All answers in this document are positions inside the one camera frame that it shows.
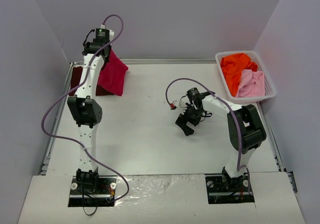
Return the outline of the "crimson red t-shirt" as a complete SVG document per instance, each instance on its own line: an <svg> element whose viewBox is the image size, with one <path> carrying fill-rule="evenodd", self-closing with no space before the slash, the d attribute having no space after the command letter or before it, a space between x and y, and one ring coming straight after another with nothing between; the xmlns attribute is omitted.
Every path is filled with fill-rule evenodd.
<svg viewBox="0 0 320 224"><path fill-rule="evenodd" d="M109 62L100 71L96 96L117 95L122 96L124 92L125 75L129 68L110 51Z"/></svg>

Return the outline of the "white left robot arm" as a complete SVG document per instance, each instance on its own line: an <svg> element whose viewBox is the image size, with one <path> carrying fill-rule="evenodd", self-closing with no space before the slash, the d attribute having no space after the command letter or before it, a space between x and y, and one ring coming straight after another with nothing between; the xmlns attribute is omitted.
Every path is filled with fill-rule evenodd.
<svg viewBox="0 0 320 224"><path fill-rule="evenodd" d="M96 134L103 116L102 108L96 102L96 89L100 71L110 52L109 47L101 48L114 35L114 32L105 29L104 25L92 32L95 33L95 38L91 42L87 40L83 42L84 63L79 81L83 85L77 88L74 96L67 99L67 105L78 126L82 143L76 180L79 183L83 182L82 187L89 193L95 193L101 187L98 164L90 157L96 156Z"/></svg>

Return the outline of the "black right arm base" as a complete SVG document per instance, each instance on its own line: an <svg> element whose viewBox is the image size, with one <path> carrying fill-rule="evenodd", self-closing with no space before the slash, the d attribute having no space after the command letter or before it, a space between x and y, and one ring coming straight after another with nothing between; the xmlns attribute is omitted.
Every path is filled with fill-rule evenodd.
<svg viewBox="0 0 320 224"><path fill-rule="evenodd" d="M254 203L248 174L228 180L223 174L205 175L207 201L210 205Z"/></svg>

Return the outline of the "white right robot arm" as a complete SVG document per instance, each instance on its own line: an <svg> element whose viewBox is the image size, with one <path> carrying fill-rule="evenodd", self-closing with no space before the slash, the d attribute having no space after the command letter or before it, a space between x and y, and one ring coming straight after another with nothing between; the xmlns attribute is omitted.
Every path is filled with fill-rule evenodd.
<svg viewBox="0 0 320 224"><path fill-rule="evenodd" d="M186 96L189 102L175 121L186 136L194 133L188 124L197 126L208 115L215 114L227 122L233 151L222 169L221 183L226 190L232 191L239 186L239 177L246 173L253 153L267 138L258 110L252 104L236 104L208 91L200 93L197 88L188 90Z"/></svg>

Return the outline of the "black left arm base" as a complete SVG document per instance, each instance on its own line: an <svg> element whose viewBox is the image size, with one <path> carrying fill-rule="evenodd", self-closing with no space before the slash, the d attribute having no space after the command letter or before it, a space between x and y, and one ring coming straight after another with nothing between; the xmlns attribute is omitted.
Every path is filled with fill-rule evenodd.
<svg viewBox="0 0 320 224"><path fill-rule="evenodd" d="M85 181L77 180L73 176L67 207L81 208L87 216L93 216L98 208L115 206L116 188L115 176L100 176L96 187L89 186Z"/></svg>

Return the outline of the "dark maroon folded t-shirt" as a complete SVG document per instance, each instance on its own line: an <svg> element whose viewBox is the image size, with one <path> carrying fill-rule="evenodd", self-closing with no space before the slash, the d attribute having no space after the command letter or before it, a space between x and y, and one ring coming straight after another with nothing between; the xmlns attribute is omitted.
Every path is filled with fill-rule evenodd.
<svg viewBox="0 0 320 224"><path fill-rule="evenodd" d="M82 67L74 67L72 70L70 89L76 87L80 83L81 75L83 72ZM102 86L97 85L96 96L113 96L114 94L104 89Z"/></svg>

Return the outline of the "orange t-shirt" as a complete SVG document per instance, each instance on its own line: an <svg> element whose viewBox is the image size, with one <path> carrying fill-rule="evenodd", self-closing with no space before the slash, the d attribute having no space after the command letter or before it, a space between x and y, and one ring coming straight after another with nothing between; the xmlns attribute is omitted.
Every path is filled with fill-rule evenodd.
<svg viewBox="0 0 320 224"><path fill-rule="evenodd" d="M221 59L220 67L230 94L235 97L243 70L256 72L258 65L245 53L235 53Z"/></svg>

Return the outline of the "light pink t-shirt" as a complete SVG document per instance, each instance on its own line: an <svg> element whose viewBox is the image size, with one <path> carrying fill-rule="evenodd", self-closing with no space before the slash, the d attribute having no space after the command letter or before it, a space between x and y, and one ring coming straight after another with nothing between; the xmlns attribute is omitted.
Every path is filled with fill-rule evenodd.
<svg viewBox="0 0 320 224"><path fill-rule="evenodd" d="M265 73L261 70L244 69L241 73L236 98L265 96Z"/></svg>

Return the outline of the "white plastic laundry basket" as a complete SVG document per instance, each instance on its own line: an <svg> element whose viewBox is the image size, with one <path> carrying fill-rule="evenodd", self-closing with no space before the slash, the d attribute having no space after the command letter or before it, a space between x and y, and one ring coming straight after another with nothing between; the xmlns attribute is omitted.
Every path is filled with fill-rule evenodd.
<svg viewBox="0 0 320 224"><path fill-rule="evenodd" d="M264 90L265 95L263 96L254 96L254 97L234 97L231 95L228 85L226 83L225 77L223 75L222 69L221 69L221 60L224 57L230 56L232 54L238 54L238 53L244 53L247 54L250 59L255 62L258 66L258 70L264 72ZM261 102L263 100L274 98L277 94L276 88L274 83L272 82L272 79L267 71L267 68L264 65L264 62L262 61L261 57L253 50L235 50L235 51L224 51L224 52L218 52L215 55L215 60L218 65L218 71L222 80L222 83L224 85L224 89L226 91L227 100L231 101L236 104L249 104L254 102Z"/></svg>

